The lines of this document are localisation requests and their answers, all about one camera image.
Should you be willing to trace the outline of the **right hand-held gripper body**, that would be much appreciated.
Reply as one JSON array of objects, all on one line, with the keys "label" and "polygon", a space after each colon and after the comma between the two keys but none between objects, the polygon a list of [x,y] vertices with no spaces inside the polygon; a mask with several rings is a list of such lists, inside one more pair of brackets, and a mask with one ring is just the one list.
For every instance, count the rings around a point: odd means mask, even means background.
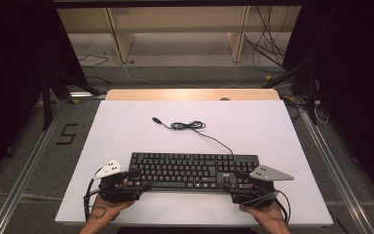
[{"label": "right hand-held gripper body", "polygon": [[259,165],[249,174],[249,179],[240,179],[231,195],[234,204],[262,209],[277,200],[278,190],[275,181],[293,180],[294,176],[283,173],[266,165]]}]

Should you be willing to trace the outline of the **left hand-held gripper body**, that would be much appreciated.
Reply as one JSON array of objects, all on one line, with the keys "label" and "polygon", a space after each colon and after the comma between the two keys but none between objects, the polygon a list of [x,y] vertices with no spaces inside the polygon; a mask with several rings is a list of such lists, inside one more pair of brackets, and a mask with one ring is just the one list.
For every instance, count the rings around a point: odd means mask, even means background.
[{"label": "left hand-held gripper body", "polygon": [[136,201],[143,192],[141,186],[127,187],[123,182],[128,179],[128,172],[123,170],[117,160],[110,160],[94,175],[93,179],[99,179],[98,193],[104,201],[113,204]]}]

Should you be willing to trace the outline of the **black keyboard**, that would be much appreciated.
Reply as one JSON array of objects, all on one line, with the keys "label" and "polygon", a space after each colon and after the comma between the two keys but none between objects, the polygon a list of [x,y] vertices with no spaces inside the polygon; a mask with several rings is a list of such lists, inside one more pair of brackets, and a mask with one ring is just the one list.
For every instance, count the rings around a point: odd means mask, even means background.
[{"label": "black keyboard", "polygon": [[257,155],[133,152],[130,170],[140,170],[140,176],[129,178],[128,186],[153,181],[155,191],[221,192],[224,182],[244,189],[248,179],[234,171],[251,173],[258,165]]}]

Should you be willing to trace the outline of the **person's left hand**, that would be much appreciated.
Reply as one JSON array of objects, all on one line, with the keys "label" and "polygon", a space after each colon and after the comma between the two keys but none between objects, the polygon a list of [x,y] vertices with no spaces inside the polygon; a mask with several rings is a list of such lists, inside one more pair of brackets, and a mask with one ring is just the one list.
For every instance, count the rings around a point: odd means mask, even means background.
[{"label": "person's left hand", "polygon": [[101,229],[114,220],[121,211],[129,208],[134,201],[112,204],[104,201],[100,195],[95,197],[87,225],[91,228]]}]

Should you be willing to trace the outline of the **person's right hand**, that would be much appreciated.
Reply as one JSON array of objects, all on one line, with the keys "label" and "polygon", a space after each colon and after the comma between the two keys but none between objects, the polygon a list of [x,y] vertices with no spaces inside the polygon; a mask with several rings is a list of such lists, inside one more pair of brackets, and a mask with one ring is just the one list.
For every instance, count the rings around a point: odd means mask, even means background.
[{"label": "person's right hand", "polygon": [[253,215],[253,218],[266,229],[285,225],[281,208],[277,203],[272,203],[269,207],[262,209],[240,205],[239,209]]}]

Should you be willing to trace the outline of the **white table board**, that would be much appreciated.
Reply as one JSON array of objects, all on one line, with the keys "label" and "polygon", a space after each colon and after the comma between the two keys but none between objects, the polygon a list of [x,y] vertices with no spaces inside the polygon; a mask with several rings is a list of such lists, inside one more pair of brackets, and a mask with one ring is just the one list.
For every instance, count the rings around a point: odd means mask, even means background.
[{"label": "white table board", "polygon": [[[85,220],[83,196],[93,174],[133,152],[257,155],[261,164],[294,176],[278,181],[291,207],[291,226],[329,226],[332,219],[285,105],[280,100],[103,101],[56,215],[64,224]],[[226,193],[144,193],[115,219],[121,226],[252,227]]]}]

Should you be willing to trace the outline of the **silver metal bar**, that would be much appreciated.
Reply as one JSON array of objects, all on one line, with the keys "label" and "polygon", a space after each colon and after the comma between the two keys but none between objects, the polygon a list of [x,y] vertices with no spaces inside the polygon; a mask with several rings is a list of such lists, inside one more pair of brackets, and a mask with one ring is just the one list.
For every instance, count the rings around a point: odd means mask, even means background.
[{"label": "silver metal bar", "polygon": [[71,98],[100,98],[105,99],[106,94],[101,95],[95,95],[89,92],[71,92],[70,93]]}]

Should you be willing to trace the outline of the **wooden table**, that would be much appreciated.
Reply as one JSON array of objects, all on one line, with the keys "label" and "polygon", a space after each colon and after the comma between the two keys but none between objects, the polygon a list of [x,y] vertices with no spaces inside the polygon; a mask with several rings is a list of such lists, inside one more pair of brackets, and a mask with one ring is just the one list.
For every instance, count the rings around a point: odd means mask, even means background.
[{"label": "wooden table", "polygon": [[106,100],[279,100],[274,89],[115,89]]}]

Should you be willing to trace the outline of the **black metal stand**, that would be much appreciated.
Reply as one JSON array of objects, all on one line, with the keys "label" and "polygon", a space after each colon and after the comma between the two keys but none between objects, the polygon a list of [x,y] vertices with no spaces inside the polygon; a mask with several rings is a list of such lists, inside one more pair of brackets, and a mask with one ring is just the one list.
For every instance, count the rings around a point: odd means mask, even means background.
[{"label": "black metal stand", "polygon": [[305,94],[308,97],[308,116],[313,124],[316,125],[318,123],[315,113],[315,101],[317,100],[316,69],[311,58],[303,58],[301,62],[299,62],[293,68],[285,71],[277,79],[274,79],[273,81],[262,86],[262,89],[273,89],[276,85],[291,77],[294,78],[291,85],[291,92],[294,95]]},{"label": "black metal stand", "polygon": [[50,127],[50,124],[53,121],[51,92],[53,92],[58,99],[69,99],[70,93],[66,88],[67,84],[72,84],[95,96],[105,95],[105,92],[91,87],[83,74],[81,74],[81,79],[79,79],[77,76],[71,75],[59,68],[48,69],[41,78],[41,97],[44,108],[44,131]]}]

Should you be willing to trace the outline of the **light wooden shelf unit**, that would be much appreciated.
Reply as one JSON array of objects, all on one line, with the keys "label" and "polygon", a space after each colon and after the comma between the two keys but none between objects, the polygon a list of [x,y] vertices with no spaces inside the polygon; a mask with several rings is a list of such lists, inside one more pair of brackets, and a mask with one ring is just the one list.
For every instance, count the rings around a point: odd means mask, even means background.
[{"label": "light wooden shelf unit", "polygon": [[291,32],[299,6],[141,7],[59,9],[69,33],[108,33],[118,61],[128,60],[137,33],[224,32],[232,60],[241,59],[247,32]]}]

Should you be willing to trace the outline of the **aluminium floor rail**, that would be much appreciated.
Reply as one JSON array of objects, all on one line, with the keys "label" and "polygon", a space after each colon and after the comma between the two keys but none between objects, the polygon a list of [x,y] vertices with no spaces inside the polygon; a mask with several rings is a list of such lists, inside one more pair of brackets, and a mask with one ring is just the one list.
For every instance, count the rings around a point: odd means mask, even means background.
[{"label": "aluminium floor rail", "polygon": [[374,234],[374,227],[371,224],[364,207],[354,194],[320,130],[316,125],[313,124],[307,111],[303,110],[301,112],[301,117],[311,135],[311,138],[315,142],[319,155],[322,158],[330,176],[332,177],[332,180],[334,181],[335,186],[342,200],[344,201],[344,204],[351,215],[358,232],[360,234]]},{"label": "aluminium floor rail", "polygon": [[11,172],[10,179],[14,182],[7,193],[0,193],[0,234],[3,234],[13,213],[22,198],[22,194],[30,181],[36,167],[41,159],[49,139],[53,134],[58,122],[59,115],[66,106],[66,101],[62,100],[55,105],[53,120],[45,130],[40,131],[40,135],[34,138],[33,148],[27,156],[27,160],[22,165],[19,174]]}]

